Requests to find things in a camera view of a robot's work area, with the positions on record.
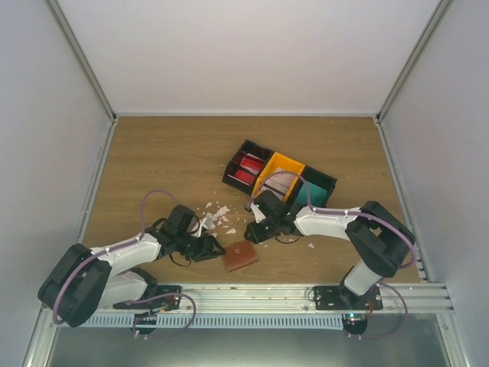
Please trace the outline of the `brown leather card holder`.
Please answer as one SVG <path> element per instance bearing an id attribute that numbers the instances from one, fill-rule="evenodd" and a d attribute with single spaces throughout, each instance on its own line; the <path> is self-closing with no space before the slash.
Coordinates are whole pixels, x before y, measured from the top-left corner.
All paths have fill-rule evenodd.
<path id="1" fill-rule="evenodd" d="M 226 247 L 222 260 L 225 270 L 233 272 L 258 262 L 259 257 L 254 243 L 244 240 Z"/>

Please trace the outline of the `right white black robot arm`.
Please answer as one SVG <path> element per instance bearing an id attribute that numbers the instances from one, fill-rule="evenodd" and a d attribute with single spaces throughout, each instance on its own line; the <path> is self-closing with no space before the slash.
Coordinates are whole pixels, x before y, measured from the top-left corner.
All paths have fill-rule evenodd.
<path id="1" fill-rule="evenodd" d="M 247 225 L 244 237 L 255 244 L 280 235 L 348 240 L 360 256 L 338 285 L 339 303 L 349 310 L 363 304 L 380 280 L 392 278 L 416 261 L 416 238 L 376 201 L 351 209 L 329 209 L 310 203 L 289 205 L 265 190 L 246 208 L 254 221 Z"/>

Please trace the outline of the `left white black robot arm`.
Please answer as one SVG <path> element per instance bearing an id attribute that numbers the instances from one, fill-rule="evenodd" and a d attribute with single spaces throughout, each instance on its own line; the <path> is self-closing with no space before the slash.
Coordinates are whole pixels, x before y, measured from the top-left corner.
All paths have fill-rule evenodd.
<path id="1" fill-rule="evenodd" d="M 165 288 L 142 269 L 143 264 L 181 255 L 188 265 L 225 254 L 212 224 L 178 205 L 136 236 L 112 245 L 70 246 L 41 285 L 37 297 L 53 312 L 55 324 L 84 324 L 104 308 L 156 313 L 178 306 L 180 288 Z"/>

